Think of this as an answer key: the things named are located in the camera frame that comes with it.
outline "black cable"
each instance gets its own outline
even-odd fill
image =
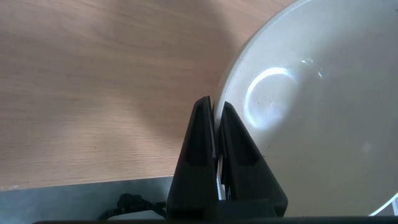
[[[102,213],[98,219],[107,220],[116,215],[127,213],[143,212],[152,210],[156,214],[166,218],[166,211],[163,209],[165,202],[151,203],[141,197],[141,195],[122,194],[117,203],[117,208],[110,209]]]

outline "wood grain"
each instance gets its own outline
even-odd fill
[[[291,1],[0,2],[0,189],[172,175],[193,103]]]

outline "wooden table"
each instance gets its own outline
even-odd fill
[[[173,175],[194,102],[290,2],[1,1],[0,189]]]

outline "white bowl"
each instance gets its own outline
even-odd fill
[[[289,200],[287,216],[369,215],[398,190],[398,2],[298,1],[247,42],[230,102]]]

